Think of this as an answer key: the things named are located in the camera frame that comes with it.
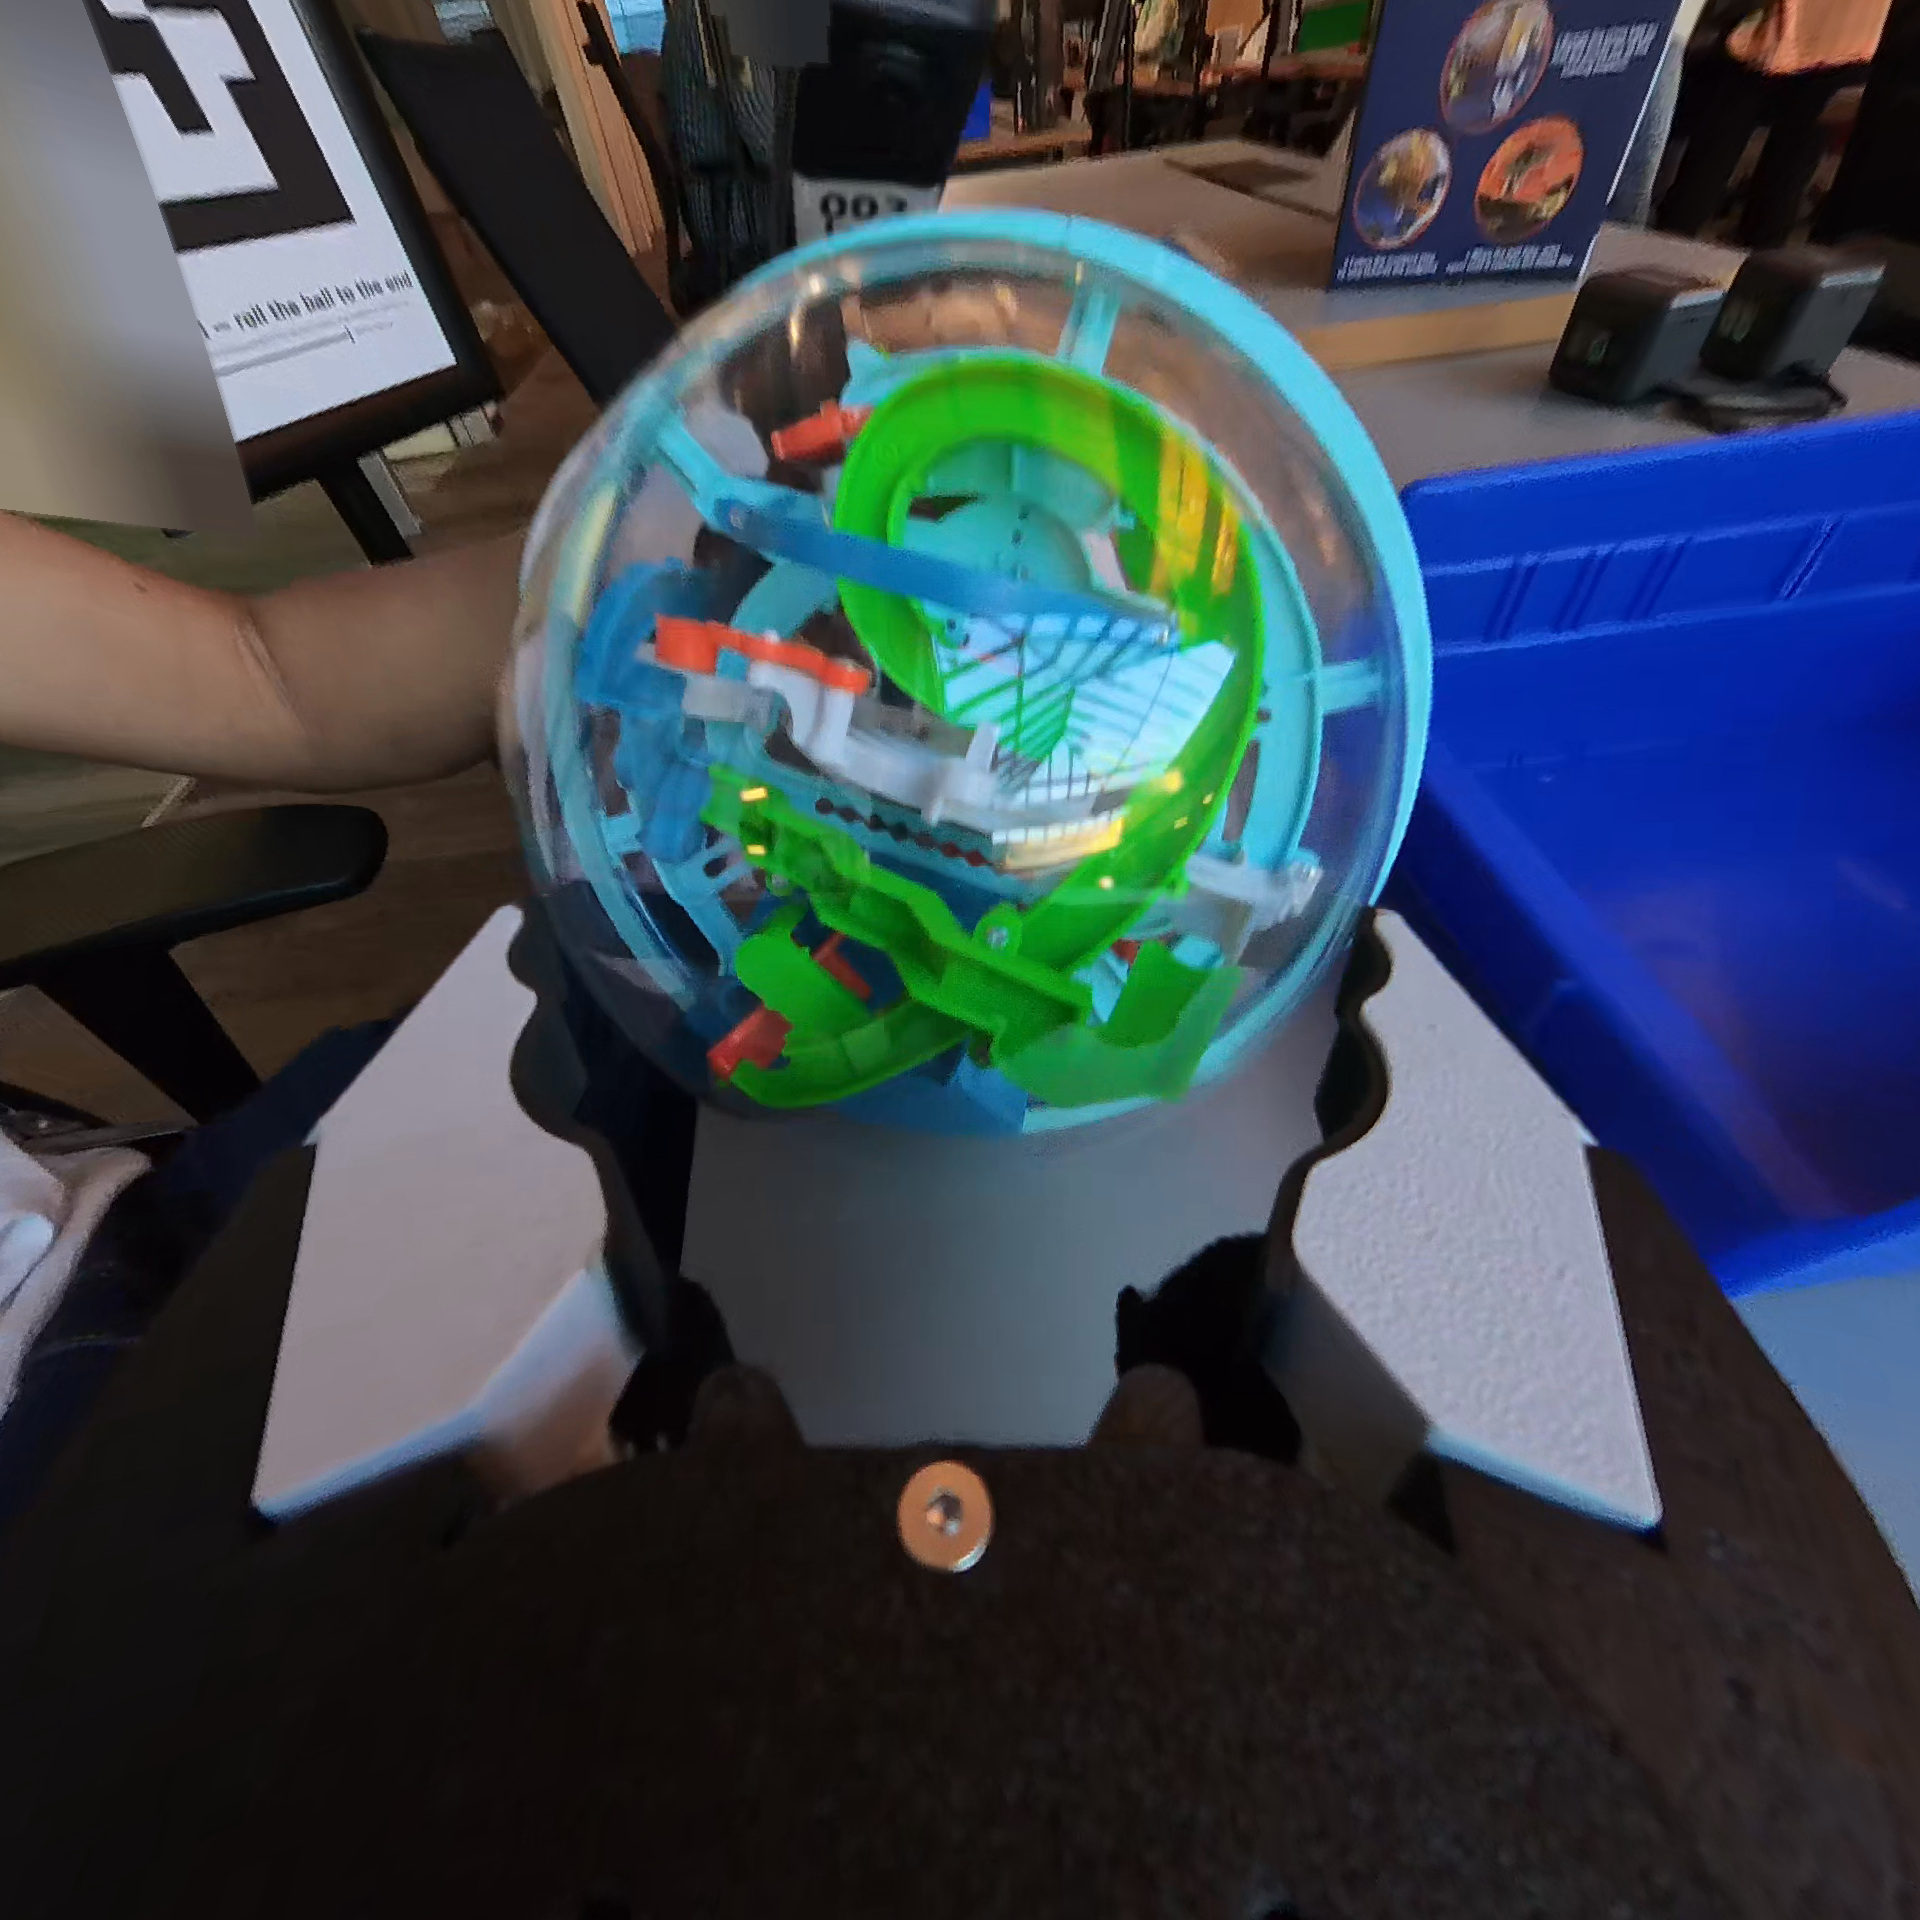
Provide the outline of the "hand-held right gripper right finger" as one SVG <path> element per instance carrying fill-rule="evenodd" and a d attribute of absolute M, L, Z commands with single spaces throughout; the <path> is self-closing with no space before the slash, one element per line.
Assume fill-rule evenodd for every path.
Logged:
<path fill-rule="evenodd" d="M 1182 1376 L 1211 1445 L 1409 1511 L 1470 1471 L 1656 1530 L 1592 1141 L 1403 917 L 1365 919 L 1262 1235 L 1118 1301 L 1118 1372 Z"/>

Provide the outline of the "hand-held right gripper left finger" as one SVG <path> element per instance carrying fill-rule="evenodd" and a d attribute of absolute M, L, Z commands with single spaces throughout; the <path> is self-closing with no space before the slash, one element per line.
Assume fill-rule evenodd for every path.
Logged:
<path fill-rule="evenodd" d="M 667 1269 L 543 917 L 505 906 L 306 1136 L 250 1504 L 273 1522 L 448 1461 L 512 1504 L 617 1463 Z"/>

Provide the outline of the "clear maze ball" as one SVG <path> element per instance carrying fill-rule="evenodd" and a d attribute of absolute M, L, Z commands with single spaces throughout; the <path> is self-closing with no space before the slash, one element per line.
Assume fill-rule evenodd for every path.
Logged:
<path fill-rule="evenodd" d="M 1306 351 L 1079 212 L 856 227 L 608 405 L 501 743 L 567 984 L 718 1113 L 1040 1136 L 1211 1091 L 1337 971 L 1432 697 Z"/>

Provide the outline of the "person's left forearm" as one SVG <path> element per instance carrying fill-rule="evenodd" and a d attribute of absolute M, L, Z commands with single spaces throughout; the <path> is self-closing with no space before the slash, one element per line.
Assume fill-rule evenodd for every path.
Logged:
<path fill-rule="evenodd" d="M 360 793 L 495 756 L 512 536 L 245 596 L 2 517 L 2 743 L 241 788 Z"/>

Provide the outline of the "dark leaning panel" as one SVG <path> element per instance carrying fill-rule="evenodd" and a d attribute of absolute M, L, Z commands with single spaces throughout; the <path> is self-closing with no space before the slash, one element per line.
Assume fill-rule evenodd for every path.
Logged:
<path fill-rule="evenodd" d="M 565 156 L 506 43 L 354 36 L 426 171 L 586 397 L 608 408 L 678 322 Z"/>

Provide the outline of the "blue plastic bin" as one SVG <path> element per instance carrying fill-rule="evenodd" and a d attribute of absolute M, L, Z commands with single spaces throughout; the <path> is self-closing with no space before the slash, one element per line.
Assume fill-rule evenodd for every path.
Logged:
<path fill-rule="evenodd" d="M 1918 421 L 1403 492 L 1386 901 L 1733 1295 L 1914 1271 Z"/>

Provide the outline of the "wooden poster base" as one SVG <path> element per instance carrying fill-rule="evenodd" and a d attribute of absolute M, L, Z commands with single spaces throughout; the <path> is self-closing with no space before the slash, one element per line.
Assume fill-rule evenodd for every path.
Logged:
<path fill-rule="evenodd" d="M 1325 372 L 1400 369 L 1553 345 L 1578 282 L 1446 288 L 1407 295 L 1323 295 L 1297 340 Z"/>

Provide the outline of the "black framed display screen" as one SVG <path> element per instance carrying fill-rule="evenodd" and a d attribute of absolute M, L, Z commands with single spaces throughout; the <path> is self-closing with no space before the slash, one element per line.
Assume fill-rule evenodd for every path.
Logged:
<path fill-rule="evenodd" d="M 83 15 L 253 500 L 495 401 L 480 330 L 337 4 Z"/>

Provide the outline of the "blue printed poster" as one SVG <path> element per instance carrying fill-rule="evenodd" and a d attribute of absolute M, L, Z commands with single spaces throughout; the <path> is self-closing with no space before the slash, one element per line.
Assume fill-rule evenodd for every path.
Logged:
<path fill-rule="evenodd" d="M 1575 284 L 1673 3 L 1385 3 L 1327 288 Z"/>

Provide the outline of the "black display stand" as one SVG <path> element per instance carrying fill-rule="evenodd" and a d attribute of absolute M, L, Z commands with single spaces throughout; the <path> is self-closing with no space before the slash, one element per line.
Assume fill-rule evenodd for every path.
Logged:
<path fill-rule="evenodd" d="M 313 480 L 367 565 L 386 568 L 415 555 L 423 524 L 382 449 L 327 461 Z"/>

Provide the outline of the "black charger box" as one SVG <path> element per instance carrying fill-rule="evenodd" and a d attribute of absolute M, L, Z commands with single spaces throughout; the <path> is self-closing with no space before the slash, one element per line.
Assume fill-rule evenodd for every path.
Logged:
<path fill-rule="evenodd" d="M 1882 273 L 1879 256 L 1831 247 L 1749 252 L 1726 287 L 1698 365 L 1729 383 L 1829 375 Z"/>
<path fill-rule="evenodd" d="M 1605 408 L 1634 408 L 1691 377 L 1726 287 L 1666 271 L 1587 276 L 1551 353 L 1546 387 Z"/>

